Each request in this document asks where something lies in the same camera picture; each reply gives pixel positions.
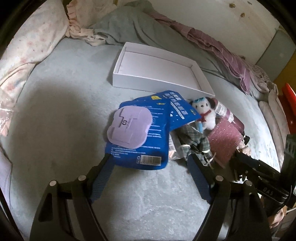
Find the purple sticky hook pad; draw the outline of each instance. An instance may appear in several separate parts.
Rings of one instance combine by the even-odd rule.
[[[124,106],[114,114],[107,130],[108,140],[118,146],[136,149],[145,143],[151,124],[150,110],[141,106]]]

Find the red scarf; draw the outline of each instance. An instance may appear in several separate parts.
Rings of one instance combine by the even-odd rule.
[[[208,110],[206,113],[203,113],[203,114],[200,114],[201,115],[201,118],[198,119],[198,121],[201,121],[201,122],[206,122],[205,120],[205,117],[211,113],[211,110]]]

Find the plush dog's head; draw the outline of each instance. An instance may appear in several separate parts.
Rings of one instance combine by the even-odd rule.
[[[202,97],[191,102],[191,105],[197,110],[198,113],[204,114],[210,109],[215,109],[215,102],[211,98]]]

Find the silver screw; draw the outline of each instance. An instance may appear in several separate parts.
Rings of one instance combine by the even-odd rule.
[[[216,176],[216,180],[218,182],[222,182],[224,180],[224,178],[222,176]]]
[[[249,180],[246,180],[246,185],[250,187],[250,186],[252,186],[252,182]]]
[[[78,177],[78,180],[79,181],[84,181],[86,179],[86,176],[85,175],[81,175]]]
[[[51,187],[53,187],[54,185],[56,185],[56,183],[57,183],[57,181],[53,180],[53,181],[51,181],[51,182],[49,183],[49,185],[50,185]]]

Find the plaid clothing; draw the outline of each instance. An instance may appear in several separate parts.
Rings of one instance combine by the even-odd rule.
[[[175,132],[181,143],[182,157],[187,160],[188,156],[194,153],[201,163],[207,166],[208,161],[213,158],[211,151],[203,153],[203,151],[210,150],[210,143],[207,137],[189,124],[177,128]]]

